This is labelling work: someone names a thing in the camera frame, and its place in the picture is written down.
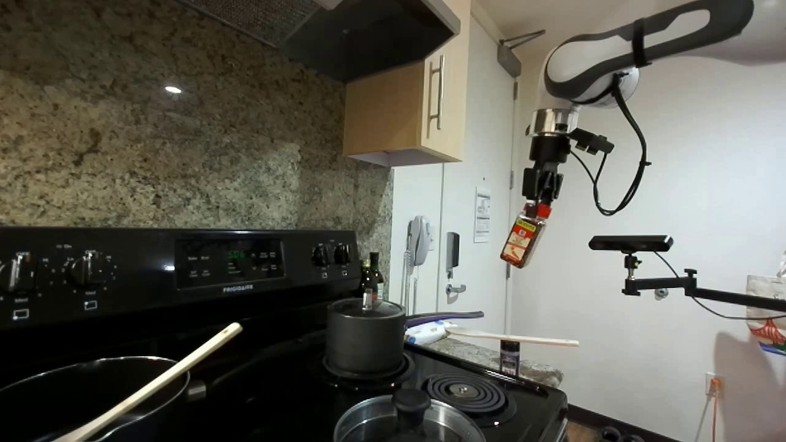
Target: oven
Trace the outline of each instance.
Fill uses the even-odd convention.
[[[4,400],[35,374],[176,362],[240,323],[243,335],[182,380],[175,430],[146,439],[325,442],[349,410],[402,389],[460,410],[488,442],[566,439],[562,390],[423,347],[405,347],[400,371],[380,379],[326,371],[326,308],[359,297],[359,286],[351,232],[0,228],[0,432],[110,389],[83,380]]]

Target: wooden cabinet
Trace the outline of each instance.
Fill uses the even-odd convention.
[[[343,156],[389,167],[461,161],[471,0],[445,4],[460,34],[426,62],[347,83]]]

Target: granite backsplash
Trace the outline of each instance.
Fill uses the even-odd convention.
[[[175,0],[0,0],[0,225],[354,228],[389,255],[390,172],[340,156],[341,108]]]

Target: range hood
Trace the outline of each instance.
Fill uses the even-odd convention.
[[[182,0],[337,81],[426,60],[460,17],[445,0]]]

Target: camera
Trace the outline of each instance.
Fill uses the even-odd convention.
[[[670,244],[672,244],[670,236],[593,236],[590,249],[621,252],[621,254],[637,254],[637,252],[664,254],[664,252],[670,252]]]

